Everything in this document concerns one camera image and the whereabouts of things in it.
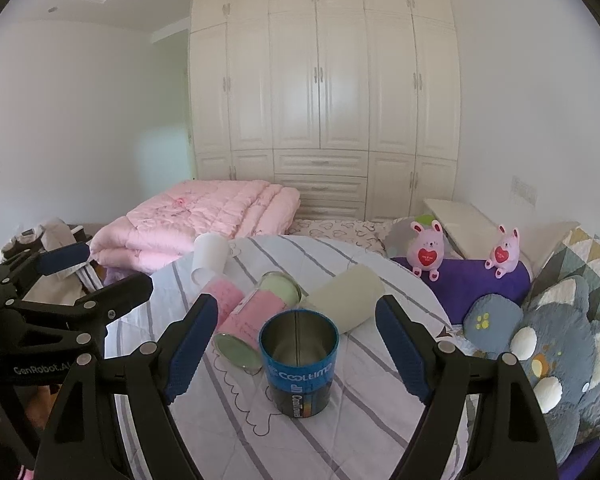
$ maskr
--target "white wall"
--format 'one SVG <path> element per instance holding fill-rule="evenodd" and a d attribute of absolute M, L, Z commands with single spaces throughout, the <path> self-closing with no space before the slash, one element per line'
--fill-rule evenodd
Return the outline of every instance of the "white wall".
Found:
<path fill-rule="evenodd" d="M 0 20 L 0 246 L 51 216 L 112 221 L 189 178 L 185 68 L 148 34 Z"/>
<path fill-rule="evenodd" d="M 462 81 L 455 199 L 493 221 L 600 235 L 600 27 L 581 0 L 452 0 Z M 510 199 L 516 174 L 533 210 Z"/>

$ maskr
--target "pink comforter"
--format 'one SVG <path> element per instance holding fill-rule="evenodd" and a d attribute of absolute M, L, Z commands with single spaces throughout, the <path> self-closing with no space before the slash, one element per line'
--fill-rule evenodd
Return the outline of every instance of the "pink comforter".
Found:
<path fill-rule="evenodd" d="M 191 252 L 202 233 L 283 234 L 299 205 L 297 189 L 263 180 L 186 180 L 98 231 L 91 254 L 105 267 L 151 273 Z"/>

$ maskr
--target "pink bunny plush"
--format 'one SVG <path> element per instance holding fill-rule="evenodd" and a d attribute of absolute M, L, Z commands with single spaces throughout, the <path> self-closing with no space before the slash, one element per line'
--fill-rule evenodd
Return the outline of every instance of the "pink bunny plush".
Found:
<path fill-rule="evenodd" d="M 445 241 L 442 237 L 442 225 L 437 220 L 431 223 L 431 229 L 425 229 L 417 222 L 411 222 L 411 229 L 418 233 L 407 249 L 407 261 L 412 272 L 418 278 L 423 270 L 429 271 L 429 279 L 435 282 L 440 273 L 438 268 L 445 257 Z"/>
<path fill-rule="evenodd" d="M 497 267 L 496 278 L 500 279 L 508 272 L 513 272 L 518 266 L 520 259 L 520 232 L 517 228 L 513 228 L 510 235 L 504 226 L 499 225 L 498 229 L 504 235 L 498 244 L 491 251 L 491 256 L 485 261 L 484 267 L 491 269 Z"/>

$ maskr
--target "round table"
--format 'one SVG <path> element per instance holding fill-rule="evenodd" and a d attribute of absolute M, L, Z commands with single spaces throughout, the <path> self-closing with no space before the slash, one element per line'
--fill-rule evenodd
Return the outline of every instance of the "round table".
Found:
<path fill-rule="evenodd" d="M 381 277 L 410 318 L 435 338 L 450 325 L 430 289 L 409 271 L 352 244 L 300 236 L 239 238 L 224 273 L 244 292 L 270 270 L 288 272 L 305 293 L 357 263 Z M 191 279 L 192 254 L 156 272 L 150 300 L 112 323 L 106 357 L 157 340 L 200 293 Z M 126 397 L 117 397 L 120 427 L 134 474 L 150 475 Z M 416 428 L 423 405 L 409 394 L 369 319 L 340 338 L 330 403 L 306 419 L 282 415 L 264 373 L 232 367 L 210 344 L 186 394 L 171 405 L 178 430 L 205 480 L 387 480 Z M 444 479 L 460 471 L 467 448 L 466 412 Z"/>

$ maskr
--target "wardrobe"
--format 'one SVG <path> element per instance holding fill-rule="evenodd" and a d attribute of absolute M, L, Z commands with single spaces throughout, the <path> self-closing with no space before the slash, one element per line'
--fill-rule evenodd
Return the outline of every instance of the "wardrobe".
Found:
<path fill-rule="evenodd" d="M 310 219 L 381 221 L 452 197 L 449 0 L 192 0 L 190 30 L 198 178 L 293 186 Z"/>

